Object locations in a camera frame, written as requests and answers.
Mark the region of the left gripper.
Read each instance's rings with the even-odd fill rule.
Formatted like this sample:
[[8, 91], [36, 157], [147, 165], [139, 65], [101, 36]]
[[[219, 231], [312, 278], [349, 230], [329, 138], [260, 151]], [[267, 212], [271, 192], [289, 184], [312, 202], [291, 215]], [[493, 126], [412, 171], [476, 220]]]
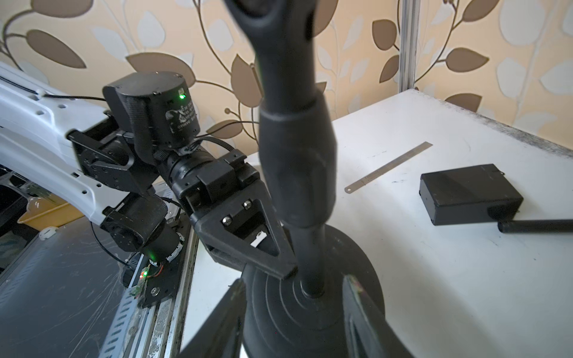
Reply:
[[297, 260], [260, 173], [245, 159], [237, 149], [218, 159], [201, 149], [171, 153], [170, 188], [216, 263], [287, 279]]

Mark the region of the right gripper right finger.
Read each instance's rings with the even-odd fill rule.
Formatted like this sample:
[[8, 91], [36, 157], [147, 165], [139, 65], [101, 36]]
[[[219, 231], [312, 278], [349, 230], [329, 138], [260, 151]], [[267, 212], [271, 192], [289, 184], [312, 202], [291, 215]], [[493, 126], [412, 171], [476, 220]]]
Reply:
[[350, 357], [412, 356], [353, 275], [343, 278], [343, 311]]

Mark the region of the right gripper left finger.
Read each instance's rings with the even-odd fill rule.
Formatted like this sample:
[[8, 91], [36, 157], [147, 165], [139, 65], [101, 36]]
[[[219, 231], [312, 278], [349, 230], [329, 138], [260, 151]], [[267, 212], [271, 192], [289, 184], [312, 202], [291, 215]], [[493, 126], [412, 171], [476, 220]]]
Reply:
[[246, 285], [237, 279], [177, 357], [239, 357], [246, 306]]

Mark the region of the black round base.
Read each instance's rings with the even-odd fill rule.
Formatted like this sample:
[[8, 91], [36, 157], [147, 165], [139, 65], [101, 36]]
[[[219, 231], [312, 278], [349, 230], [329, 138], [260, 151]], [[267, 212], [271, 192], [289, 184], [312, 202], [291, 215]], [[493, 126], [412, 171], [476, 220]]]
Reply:
[[343, 313], [343, 278], [355, 276], [385, 311], [377, 273], [360, 246], [342, 231], [325, 230], [325, 290], [307, 297], [297, 275], [286, 280], [247, 265], [243, 347], [249, 357], [347, 357]]

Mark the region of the black mic stand rod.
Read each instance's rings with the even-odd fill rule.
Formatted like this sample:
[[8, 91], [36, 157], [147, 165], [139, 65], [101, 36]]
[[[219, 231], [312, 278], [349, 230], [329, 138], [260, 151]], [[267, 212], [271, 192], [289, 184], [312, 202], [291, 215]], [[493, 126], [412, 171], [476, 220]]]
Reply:
[[301, 288], [325, 287], [325, 223], [336, 200], [337, 143], [315, 82], [315, 1], [227, 1], [258, 58], [264, 89], [260, 159], [279, 219], [288, 229]]

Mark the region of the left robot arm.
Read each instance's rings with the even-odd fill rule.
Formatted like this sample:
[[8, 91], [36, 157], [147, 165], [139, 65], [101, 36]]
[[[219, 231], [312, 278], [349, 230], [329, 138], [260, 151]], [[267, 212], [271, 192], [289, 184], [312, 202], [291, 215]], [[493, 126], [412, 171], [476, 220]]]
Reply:
[[69, 202], [126, 252], [164, 270], [183, 238], [167, 223], [162, 178], [216, 262], [284, 280], [297, 269], [260, 173], [203, 134], [184, 77], [136, 72], [103, 89], [105, 107], [1, 66], [1, 164]]

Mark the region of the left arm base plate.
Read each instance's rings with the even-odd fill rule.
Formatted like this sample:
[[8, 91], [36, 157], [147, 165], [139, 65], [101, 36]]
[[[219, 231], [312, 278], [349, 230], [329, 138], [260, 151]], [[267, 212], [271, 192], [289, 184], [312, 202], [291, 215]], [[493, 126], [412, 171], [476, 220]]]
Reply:
[[128, 295], [137, 300], [137, 306], [150, 308], [169, 298], [175, 298], [181, 282], [190, 243], [191, 225], [187, 214], [167, 220], [167, 225], [179, 236], [175, 256], [162, 263], [139, 254], [133, 257], [130, 268], [122, 270], [121, 283]]

